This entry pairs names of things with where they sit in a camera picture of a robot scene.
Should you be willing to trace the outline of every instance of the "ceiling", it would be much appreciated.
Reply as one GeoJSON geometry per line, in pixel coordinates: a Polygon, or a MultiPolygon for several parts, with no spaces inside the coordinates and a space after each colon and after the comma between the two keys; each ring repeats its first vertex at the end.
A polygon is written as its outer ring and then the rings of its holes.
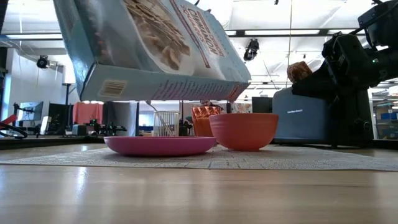
{"type": "MultiPolygon", "coordinates": [[[[358,16],[372,7],[371,0],[280,0],[278,5],[274,5],[275,0],[229,0],[231,1],[231,19],[229,22],[224,22],[227,30],[354,29],[358,27],[358,16]]],[[[52,0],[10,0],[2,33],[20,32],[60,32],[52,0]]],[[[278,89],[290,86],[289,83],[286,84],[288,64],[306,61],[312,70],[316,70],[322,63],[321,51],[323,43],[328,38],[258,38],[259,55],[246,65],[254,82],[268,82],[269,84],[251,85],[239,98],[272,96],[278,89]]],[[[243,56],[250,38],[232,37],[230,39],[239,56],[243,56]]],[[[363,44],[366,43],[362,37],[360,41],[363,44]]],[[[6,44],[17,48],[22,47],[25,54],[49,54],[52,55],[53,60],[64,64],[69,63],[68,57],[59,56],[65,55],[62,41],[30,41],[22,42],[22,46],[19,42],[6,44]]]]}

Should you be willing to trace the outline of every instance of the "orange bowl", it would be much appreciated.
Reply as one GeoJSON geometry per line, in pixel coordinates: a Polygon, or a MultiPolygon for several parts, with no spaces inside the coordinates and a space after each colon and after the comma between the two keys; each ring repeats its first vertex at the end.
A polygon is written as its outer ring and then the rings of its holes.
{"type": "Polygon", "coordinates": [[[273,140],[278,115],[264,113],[219,114],[209,117],[217,142],[236,151],[258,151],[273,140]]]}

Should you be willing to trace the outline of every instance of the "white wall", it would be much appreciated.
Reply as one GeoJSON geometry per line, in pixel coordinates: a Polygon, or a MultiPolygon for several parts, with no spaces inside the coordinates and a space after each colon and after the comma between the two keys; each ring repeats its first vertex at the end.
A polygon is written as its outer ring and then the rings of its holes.
{"type": "MultiPolygon", "coordinates": [[[[9,73],[7,76],[9,84],[9,102],[8,113],[2,114],[2,117],[8,117],[13,114],[14,103],[43,101],[42,116],[47,116],[49,112],[49,104],[51,103],[65,103],[66,87],[62,86],[63,73],[62,69],[56,74],[53,69],[42,70],[37,68],[36,62],[25,57],[20,57],[18,51],[9,49],[7,55],[7,69],[9,73]]],[[[77,92],[75,91],[69,97],[69,103],[76,103],[78,101],[77,92]]]]}

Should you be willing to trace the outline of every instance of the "security camera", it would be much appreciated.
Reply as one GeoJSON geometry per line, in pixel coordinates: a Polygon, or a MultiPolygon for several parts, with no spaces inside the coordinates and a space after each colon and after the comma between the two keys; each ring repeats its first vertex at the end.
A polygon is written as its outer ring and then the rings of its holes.
{"type": "Polygon", "coordinates": [[[49,62],[49,56],[47,55],[40,55],[40,58],[37,61],[36,64],[39,68],[41,69],[46,69],[49,67],[50,62],[49,62]]]}
{"type": "Polygon", "coordinates": [[[257,39],[251,39],[248,47],[246,48],[243,60],[246,62],[253,60],[257,56],[257,51],[260,49],[257,39]]]}

